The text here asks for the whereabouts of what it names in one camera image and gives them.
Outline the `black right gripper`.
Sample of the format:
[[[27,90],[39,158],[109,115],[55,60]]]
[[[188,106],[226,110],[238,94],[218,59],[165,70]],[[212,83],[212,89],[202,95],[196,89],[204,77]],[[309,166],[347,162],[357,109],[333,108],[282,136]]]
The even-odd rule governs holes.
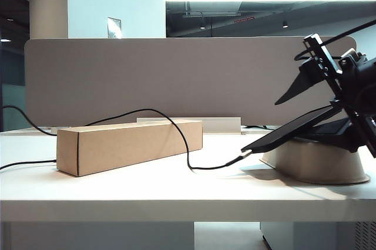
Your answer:
[[[298,67],[299,74],[275,105],[294,98],[325,78],[350,119],[347,117],[314,126],[304,133],[304,138],[352,153],[361,146],[362,139],[374,156],[375,59],[369,60],[351,48],[335,62],[318,34],[307,36],[303,41],[314,58],[307,59]],[[324,78],[318,62],[323,67]]]

